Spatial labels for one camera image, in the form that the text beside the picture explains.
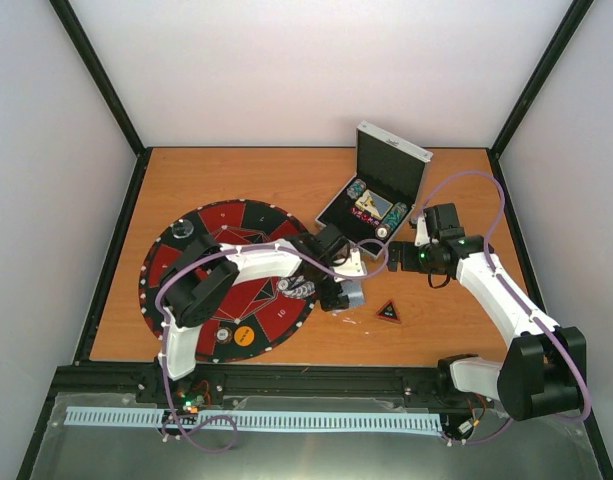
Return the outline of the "grey card deck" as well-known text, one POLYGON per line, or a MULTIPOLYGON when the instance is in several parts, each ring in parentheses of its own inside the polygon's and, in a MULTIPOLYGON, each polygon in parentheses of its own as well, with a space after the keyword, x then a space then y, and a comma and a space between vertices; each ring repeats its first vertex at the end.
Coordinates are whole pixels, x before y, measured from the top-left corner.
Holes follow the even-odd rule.
POLYGON ((358 308, 365 304, 364 292, 359 283, 344 284, 342 292, 348 298, 348 309, 358 308))

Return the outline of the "blue white poker chips pile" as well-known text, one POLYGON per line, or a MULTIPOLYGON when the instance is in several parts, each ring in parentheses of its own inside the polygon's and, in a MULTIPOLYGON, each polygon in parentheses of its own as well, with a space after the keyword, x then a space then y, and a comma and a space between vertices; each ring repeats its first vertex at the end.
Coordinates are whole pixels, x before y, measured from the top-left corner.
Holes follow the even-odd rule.
POLYGON ((288 279, 280 279, 277 282, 277 289, 283 296, 292 299, 305 299, 315 293, 312 282, 291 283, 288 279))

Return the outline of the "aluminium poker chip case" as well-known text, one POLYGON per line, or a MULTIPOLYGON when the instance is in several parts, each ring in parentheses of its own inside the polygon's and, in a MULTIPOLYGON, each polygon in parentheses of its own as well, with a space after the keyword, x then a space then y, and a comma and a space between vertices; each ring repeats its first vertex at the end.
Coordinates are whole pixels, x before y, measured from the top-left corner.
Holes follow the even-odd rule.
POLYGON ((393 240, 416 207, 432 158, 431 151, 367 121, 360 122, 356 127, 355 173, 317 215, 315 223, 322 228, 335 226, 351 243, 360 244, 368 256, 378 258, 382 246, 393 240), (366 183, 366 190, 393 206, 402 202, 408 207, 404 220, 386 239, 378 239, 377 227, 351 214, 357 199, 349 198, 346 189, 357 178, 366 183))

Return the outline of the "orange big blind button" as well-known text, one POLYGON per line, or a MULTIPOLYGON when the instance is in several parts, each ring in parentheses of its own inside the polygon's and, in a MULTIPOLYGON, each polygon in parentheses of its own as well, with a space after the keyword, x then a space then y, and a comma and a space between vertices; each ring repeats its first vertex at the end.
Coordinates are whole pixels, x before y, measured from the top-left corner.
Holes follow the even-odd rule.
POLYGON ((255 340, 255 332, 249 326, 241 326, 235 331, 233 339, 238 346, 248 347, 255 340))

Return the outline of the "orange black poker chip stack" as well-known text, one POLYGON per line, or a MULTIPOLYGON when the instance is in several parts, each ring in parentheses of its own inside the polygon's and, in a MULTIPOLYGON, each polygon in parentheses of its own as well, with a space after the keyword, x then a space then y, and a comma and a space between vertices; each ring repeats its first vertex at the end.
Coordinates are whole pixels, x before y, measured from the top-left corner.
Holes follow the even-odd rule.
POLYGON ((228 344, 232 339, 232 330, 227 327, 219 328, 215 333, 216 342, 219 344, 228 344))

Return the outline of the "clear dealer button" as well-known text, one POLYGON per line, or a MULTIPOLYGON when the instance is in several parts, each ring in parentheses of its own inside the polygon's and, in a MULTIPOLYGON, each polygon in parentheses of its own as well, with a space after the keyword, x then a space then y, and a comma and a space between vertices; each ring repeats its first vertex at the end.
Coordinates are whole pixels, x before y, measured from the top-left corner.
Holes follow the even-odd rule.
POLYGON ((194 224, 188 219, 179 219, 171 225, 172 236, 178 240, 191 237, 194 230, 194 224))

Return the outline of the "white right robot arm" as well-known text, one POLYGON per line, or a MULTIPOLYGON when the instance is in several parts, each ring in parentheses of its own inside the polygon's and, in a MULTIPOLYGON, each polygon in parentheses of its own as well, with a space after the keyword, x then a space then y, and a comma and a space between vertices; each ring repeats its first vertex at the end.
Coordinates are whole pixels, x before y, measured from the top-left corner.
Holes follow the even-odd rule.
POLYGON ((390 244, 389 268, 455 281, 483 308, 507 347, 503 362, 462 354, 438 363, 441 393, 497 400, 516 421, 591 410, 586 384, 586 339, 563 328, 514 282, 482 235, 468 235, 454 204, 424 209, 414 241, 390 244))

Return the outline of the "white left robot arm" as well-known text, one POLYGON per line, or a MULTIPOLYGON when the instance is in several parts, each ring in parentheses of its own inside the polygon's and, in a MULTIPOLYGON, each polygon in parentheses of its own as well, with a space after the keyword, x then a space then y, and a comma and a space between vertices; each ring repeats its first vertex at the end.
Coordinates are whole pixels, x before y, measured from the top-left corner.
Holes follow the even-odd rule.
POLYGON ((193 241, 163 274, 155 296, 155 308, 163 316, 160 392, 176 403, 192 395, 190 373, 196 366, 202 327, 233 287, 293 276, 314 284, 323 307, 340 310, 349 307, 342 284, 369 274, 359 249, 348 246, 334 227, 317 235, 303 233, 248 245, 219 244, 209 234, 193 241))

